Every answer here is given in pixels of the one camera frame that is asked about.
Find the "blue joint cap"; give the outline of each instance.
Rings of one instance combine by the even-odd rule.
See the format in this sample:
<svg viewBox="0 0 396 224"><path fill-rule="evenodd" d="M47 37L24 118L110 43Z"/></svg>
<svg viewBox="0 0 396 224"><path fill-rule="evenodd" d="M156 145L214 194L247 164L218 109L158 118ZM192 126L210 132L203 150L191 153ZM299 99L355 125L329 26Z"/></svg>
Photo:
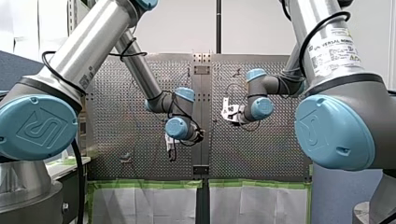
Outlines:
<svg viewBox="0 0 396 224"><path fill-rule="evenodd" d="M70 146L78 120L73 108L49 95L27 95L0 108L0 155L41 161Z"/></svg>
<svg viewBox="0 0 396 224"><path fill-rule="evenodd" d="M175 94L185 100L188 100L191 102L195 101L195 92L190 88L179 87L176 89Z"/></svg>
<svg viewBox="0 0 396 224"><path fill-rule="evenodd" d="M151 11L158 5L158 0L136 0L136 2L147 11Z"/></svg>
<svg viewBox="0 0 396 224"><path fill-rule="evenodd" d="M262 68L255 68L247 72L247 82L252 81L258 77L266 76L267 73Z"/></svg>
<svg viewBox="0 0 396 224"><path fill-rule="evenodd" d="M145 109L149 112L152 112L152 110L149 108L149 101L145 100Z"/></svg>
<svg viewBox="0 0 396 224"><path fill-rule="evenodd" d="M176 140L185 140L189 132L189 127L184 119L172 118L166 122L165 131L170 137Z"/></svg>
<svg viewBox="0 0 396 224"><path fill-rule="evenodd" d="M274 112L274 105L266 97L256 99L251 105L251 116L256 120L268 118Z"/></svg>
<svg viewBox="0 0 396 224"><path fill-rule="evenodd" d="M304 153L325 168L359 171L375 159L375 143L364 121L331 96L304 99L297 108L295 132Z"/></svg>

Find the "pegboard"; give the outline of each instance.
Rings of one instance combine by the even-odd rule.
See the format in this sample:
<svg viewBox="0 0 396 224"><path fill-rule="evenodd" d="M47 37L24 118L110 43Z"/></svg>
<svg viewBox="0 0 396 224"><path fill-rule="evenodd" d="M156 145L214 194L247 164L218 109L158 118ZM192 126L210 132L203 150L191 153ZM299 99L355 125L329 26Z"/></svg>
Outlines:
<svg viewBox="0 0 396 224"><path fill-rule="evenodd" d="M149 55L164 91L191 86L191 55ZM192 179L191 148L177 147L170 162L164 140L166 115L144 109L144 95L119 58L109 57L91 84L87 103L87 150L97 155L90 179ZM130 155L125 162L121 157Z"/></svg>
<svg viewBox="0 0 396 224"><path fill-rule="evenodd" d="M294 136L294 111L300 99L269 96L275 111L254 132L233 127L222 119L222 99L230 104L245 105L246 73L263 68L276 75L286 65L286 56L213 55L213 120L210 148L211 178L251 178L279 181L306 181L309 159ZM255 130L258 122L246 125Z"/></svg>
<svg viewBox="0 0 396 224"><path fill-rule="evenodd" d="M209 54L147 56L163 90L173 91L180 86L195 90L194 116L199 115L196 121L206 130L202 144L193 148L178 146L177 161L170 162L164 141L166 116L147 112L144 96L125 65L119 58L108 58L86 98L87 149L97 155L89 167L89 179L192 179L196 177L192 166L200 162L209 164L210 178L305 181L309 160L300 150L293 128L298 99L271 96L275 113L253 133L232 126L220 115L229 84L246 88L245 73L249 69L261 67L269 74L276 74L287 59L287 56ZM196 76L197 64L207 66L210 73ZM245 104L245 94L240 87L229 89L231 103ZM121 162L120 157L128 153L130 161Z"/></svg>

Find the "metal pole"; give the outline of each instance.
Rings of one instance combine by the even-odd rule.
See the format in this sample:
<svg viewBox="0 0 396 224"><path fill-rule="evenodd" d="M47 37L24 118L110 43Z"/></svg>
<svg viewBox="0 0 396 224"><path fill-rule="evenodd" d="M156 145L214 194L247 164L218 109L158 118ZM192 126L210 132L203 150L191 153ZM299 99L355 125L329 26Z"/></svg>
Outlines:
<svg viewBox="0 0 396 224"><path fill-rule="evenodd" d="M221 54L221 0L217 0L216 14L216 53Z"/></svg>

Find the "black cable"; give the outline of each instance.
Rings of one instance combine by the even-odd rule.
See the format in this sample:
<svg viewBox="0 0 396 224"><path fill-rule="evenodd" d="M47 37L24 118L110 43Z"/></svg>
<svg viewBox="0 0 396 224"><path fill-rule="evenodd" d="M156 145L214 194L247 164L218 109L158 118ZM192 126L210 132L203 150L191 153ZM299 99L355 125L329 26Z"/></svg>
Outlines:
<svg viewBox="0 0 396 224"><path fill-rule="evenodd" d="M185 147L193 147L197 144L197 142L192 143L191 145L184 143L183 141L179 140L180 144Z"/></svg>
<svg viewBox="0 0 396 224"><path fill-rule="evenodd" d="M125 58L125 57L134 57L134 56L138 56L138 55L142 55L142 56L148 55L147 52L137 52L137 53L134 53L134 54L126 54L126 51L128 51L128 49L132 46L132 44L133 44L135 41L136 41L136 37L134 37L134 38L131 40L131 42L128 43L128 45L127 45L126 48L122 51L121 54L109 53L108 55L120 57L120 61L122 61L122 62L123 62L123 59L122 59L122 58Z"/></svg>
<svg viewBox="0 0 396 224"><path fill-rule="evenodd" d="M291 16L288 10L286 9L286 0L282 0L281 2L282 2L283 13L285 13L286 18L288 18L288 20L291 21Z"/></svg>
<svg viewBox="0 0 396 224"><path fill-rule="evenodd" d="M85 205L85 176L84 167L82 165L81 154L78 149L76 139L72 142L72 148L75 153L77 171L78 171L78 218L77 224L82 224L84 219L84 205Z"/></svg>
<svg viewBox="0 0 396 224"><path fill-rule="evenodd" d="M82 88L78 87L78 86L75 85L73 82L71 82L71 81L69 81L69 80L66 80L66 79L65 79L64 77L62 77L57 71L55 71L55 69L53 69L53 68L50 66L49 62L47 61L46 56L47 56L48 54L54 54L54 53L56 53L56 51L45 51L45 52L43 52L43 53L41 54L41 59L42 59L42 61L43 61L43 64L49 69L49 71L50 71L53 75L55 75L55 76L56 76L57 78L59 78L61 81L63 81L63 82L66 83L67 85L73 87L74 89L78 90L78 91L82 94L81 96L86 95L87 93L86 93Z"/></svg>
<svg viewBox="0 0 396 224"><path fill-rule="evenodd" d="M175 94L174 92L171 92L171 93L172 93L172 102L171 102L171 104L169 105L167 117L168 117L169 119L172 118L172 116L171 116L171 110L172 110L172 106L175 105L175 106L177 107L177 109L180 110L181 113L183 113L182 115L178 115L178 116L180 116L180 117L185 117L185 118L189 119L193 124L195 124L195 126L196 126L196 130L195 130L195 131L201 132L202 129L201 129L201 127L199 126L199 124L192 118L192 116L190 116L189 114L187 114L186 111L184 111L184 110L176 103L176 101L175 101L175 100L176 100L176 94ZM196 139L194 139L194 142L193 142L192 145L187 145L187 144L183 143L181 140L180 140L179 142L180 142L181 145L183 145L183 146L185 146L185 147L193 147L193 146L195 146L197 143L199 143L199 142L201 142L201 141L202 141L202 137L200 138L200 137L198 136Z"/></svg>
<svg viewBox="0 0 396 224"><path fill-rule="evenodd" d="M396 96L396 91L388 91L388 93L389 93L390 95Z"/></svg>
<svg viewBox="0 0 396 224"><path fill-rule="evenodd" d="M339 16L346 16L345 21L348 21L351 17L349 12L346 11L340 11L340 12L336 12L334 14L332 14L330 17L324 19L323 21L320 21L315 28L309 32L309 34L306 36L303 44L301 45L300 48L300 55L299 55L299 65L300 65L300 69L301 69L301 73L303 74L303 76L306 77L305 75L305 70L304 70L304 55L305 55L305 51L308 48L309 42L311 41L311 39L315 36L315 34L320 31L320 29L322 28L322 26L328 22L331 21L334 18L337 18Z"/></svg>
<svg viewBox="0 0 396 224"><path fill-rule="evenodd" d="M389 224L390 222L396 220L396 213L393 213L392 215L390 215L389 217L385 218L382 222L380 222L379 224Z"/></svg>

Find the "universal robots logo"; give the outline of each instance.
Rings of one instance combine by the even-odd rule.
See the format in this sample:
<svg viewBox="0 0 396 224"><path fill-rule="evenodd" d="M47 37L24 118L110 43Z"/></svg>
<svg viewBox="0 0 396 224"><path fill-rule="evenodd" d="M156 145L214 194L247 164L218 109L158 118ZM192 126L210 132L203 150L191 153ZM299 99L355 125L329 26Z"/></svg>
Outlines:
<svg viewBox="0 0 396 224"><path fill-rule="evenodd" d="M66 129L67 121L48 110L36 106L33 113L17 132L25 141L42 147L52 148Z"/></svg>
<svg viewBox="0 0 396 224"><path fill-rule="evenodd" d="M309 151L327 145L322 126L320 125L320 119L317 116L317 111L313 111L301 118L297 125Z"/></svg>

